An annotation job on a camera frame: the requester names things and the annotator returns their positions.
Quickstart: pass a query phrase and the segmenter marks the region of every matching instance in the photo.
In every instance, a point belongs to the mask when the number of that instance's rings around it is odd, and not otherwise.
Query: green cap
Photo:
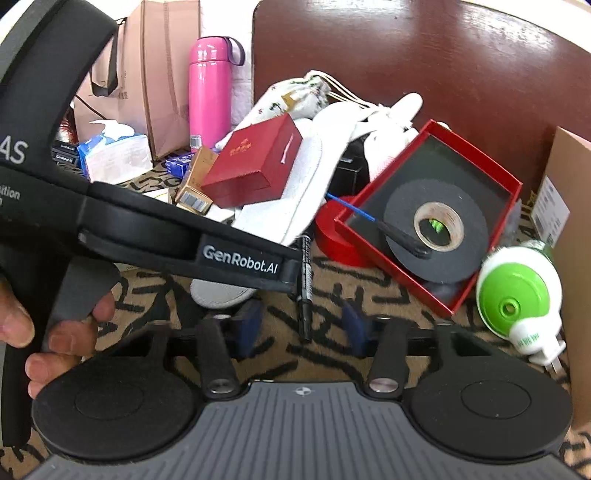
[[[486,276],[478,303],[488,327],[497,335],[508,337],[515,322],[548,314],[550,294],[535,270],[519,263],[506,263]]]

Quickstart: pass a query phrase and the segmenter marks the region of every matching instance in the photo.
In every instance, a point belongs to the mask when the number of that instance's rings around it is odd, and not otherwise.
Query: green and white device
[[[566,348],[558,338],[562,285],[543,242],[501,248],[483,263],[476,283],[478,312],[496,335],[530,362],[557,371]]]

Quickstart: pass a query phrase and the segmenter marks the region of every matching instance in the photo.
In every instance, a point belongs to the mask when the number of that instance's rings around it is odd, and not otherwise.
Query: metal screw
[[[217,378],[209,382],[207,389],[211,393],[215,393],[217,395],[224,395],[234,391],[234,384],[227,378]]]
[[[392,393],[398,388],[398,382],[393,378],[374,378],[369,387],[376,393]]]

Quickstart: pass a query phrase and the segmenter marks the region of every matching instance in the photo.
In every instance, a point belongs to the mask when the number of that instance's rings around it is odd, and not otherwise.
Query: barcode
[[[184,203],[198,212],[202,212],[207,206],[207,202],[204,202],[202,199],[198,199],[195,195],[191,195],[191,192],[184,192],[181,195],[180,203]]]
[[[540,234],[540,236],[544,236],[544,225],[542,224],[542,220],[540,220],[540,217],[535,217],[534,223],[538,229],[538,233]]]
[[[191,148],[201,148],[201,135],[191,135]]]

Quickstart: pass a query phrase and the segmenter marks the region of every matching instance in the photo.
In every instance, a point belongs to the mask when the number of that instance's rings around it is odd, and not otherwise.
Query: black and beige rug
[[[153,172],[129,182],[128,188],[147,192],[163,187],[176,187],[178,180],[166,175],[158,166]],[[527,216],[519,236],[533,235],[527,226]],[[383,313],[411,319],[423,328],[435,322],[433,314],[408,291],[378,269],[348,268],[329,261],[316,246],[314,261],[314,322],[313,343],[303,346],[298,340],[296,305],[284,294],[261,293],[267,307],[261,335],[250,358],[236,362],[240,381],[259,378],[277,381],[354,380],[361,382],[367,375],[371,360],[350,355],[345,333],[337,326],[342,304],[353,300],[367,314]],[[191,326],[194,319],[179,318],[178,299],[187,295],[190,279],[162,275],[145,270],[123,273],[114,288],[117,311],[113,322],[102,325],[98,350],[113,344],[129,332],[154,322],[171,322],[176,328]],[[454,315],[452,321],[462,325],[484,340],[503,350],[515,353],[510,344],[491,334],[480,320],[474,299]],[[566,355],[561,357],[566,375],[556,378],[569,389]],[[178,360],[179,370],[189,378],[198,378],[192,364]],[[416,384],[427,366],[426,359],[409,359],[411,378]],[[2,467],[15,479],[22,478],[47,455],[39,437],[33,433],[29,444],[21,449],[0,450]],[[581,475],[591,478],[591,434],[569,432],[560,449],[561,458]]]

